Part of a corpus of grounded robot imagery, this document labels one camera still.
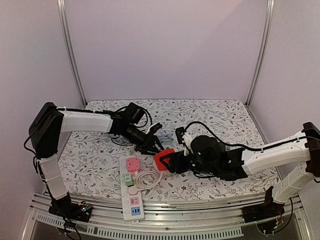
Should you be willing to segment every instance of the red object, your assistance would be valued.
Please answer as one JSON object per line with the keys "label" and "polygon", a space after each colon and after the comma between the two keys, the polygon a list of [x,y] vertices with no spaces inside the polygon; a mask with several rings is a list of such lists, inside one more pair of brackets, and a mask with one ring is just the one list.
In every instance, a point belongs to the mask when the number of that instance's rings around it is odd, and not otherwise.
{"label": "red object", "polygon": [[[161,152],[159,152],[157,155],[153,157],[156,167],[158,168],[159,171],[167,170],[166,166],[160,162],[160,158],[165,155],[173,154],[173,153],[175,153],[175,150],[173,148],[169,148],[169,149],[162,150]],[[166,158],[163,161],[169,164],[169,158]]]}

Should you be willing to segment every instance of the electrical outlet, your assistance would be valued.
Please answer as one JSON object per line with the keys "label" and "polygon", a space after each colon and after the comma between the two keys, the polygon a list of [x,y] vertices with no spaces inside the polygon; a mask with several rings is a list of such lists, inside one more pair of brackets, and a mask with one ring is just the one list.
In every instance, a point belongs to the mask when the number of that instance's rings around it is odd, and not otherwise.
{"label": "electrical outlet", "polygon": [[130,204],[131,205],[139,205],[139,198],[138,197],[130,197]]}
{"label": "electrical outlet", "polygon": [[137,157],[128,158],[126,160],[126,168],[128,172],[137,172],[140,170],[140,161]]}
{"label": "electrical outlet", "polygon": [[131,208],[131,215],[132,216],[141,215],[140,207],[139,206],[132,207]]}
{"label": "electrical outlet", "polygon": [[131,186],[134,185],[134,180],[132,178],[132,174],[131,173],[125,173],[123,177],[124,177],[125,185],[127,187],[131,187]]}

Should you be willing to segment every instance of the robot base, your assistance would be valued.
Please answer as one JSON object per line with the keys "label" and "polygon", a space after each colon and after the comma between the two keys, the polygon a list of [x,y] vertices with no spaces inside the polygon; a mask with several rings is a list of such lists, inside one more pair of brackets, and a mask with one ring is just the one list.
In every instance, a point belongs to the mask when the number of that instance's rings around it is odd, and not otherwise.
{"label": "robot base", "polygon": [[242,208],[242,217],[245,223],[260,221],[276,217],[285,213],[284,204],[273,202],[271,186],[266,192],[264,202],[257,205],[245,206]]}
{"label": "robot base", "polygon": [[72,203],[70,195],[51,202],[49,213],[60,217],[68,217],[71,220],[88,223],[91,217],[92,208],[82,211],[82,206]]}

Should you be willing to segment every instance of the white power strip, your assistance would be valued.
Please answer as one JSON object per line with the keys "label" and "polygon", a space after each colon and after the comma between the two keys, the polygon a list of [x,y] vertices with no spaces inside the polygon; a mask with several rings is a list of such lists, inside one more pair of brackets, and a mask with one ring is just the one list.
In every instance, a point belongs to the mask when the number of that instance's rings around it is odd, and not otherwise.
{"label": "white power strip", "polygon": [[142,194],[135,184],[131,187],[128,187],[125,182],[125,174],[132,173],[132,176],[134,175],[134,173],[129,172],[127,168],[127,160],[133,158],[135,158],[136,161],[139,161],[136,156],[120,157],[119,168],[123,220],[131,221],[133,224],[137,224],[139,220],[145,219]]}

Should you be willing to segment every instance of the floral tablecloth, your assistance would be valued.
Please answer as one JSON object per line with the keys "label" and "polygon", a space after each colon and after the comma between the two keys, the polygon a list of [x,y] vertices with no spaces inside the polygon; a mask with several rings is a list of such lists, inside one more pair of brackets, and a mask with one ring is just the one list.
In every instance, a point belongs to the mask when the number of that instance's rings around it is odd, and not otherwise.
{"label": "floral tablecloth", "polygon": [[[115,111],[134,102],[146,108],[162,129],[157,135],[165,148],[182,150],[175,129],[192,121],[202,121],[217,136],[229,143],[252,147],[263,144],[262,138],[245,106],[237,100],[101,100],[91,101],[86,109]],[[202,126],[189,129],[194,135],[210,135]],[[134,152],[134,146],[119,146],[113,135],[99,132],[73,132],[61,157],[59,167],[67,190],[96,198],[120,199],[119,158],[136,155],[143,170],[153,170],[152,156]],[[123,138],[115,140],[123,145]],[[279,180],[275,168],[265,169],[236,181],[217,178],[199,179],[191,172],[162,178],[152,190],[143,191],[145,201],[187,201],[229,198],[262,193]]]}

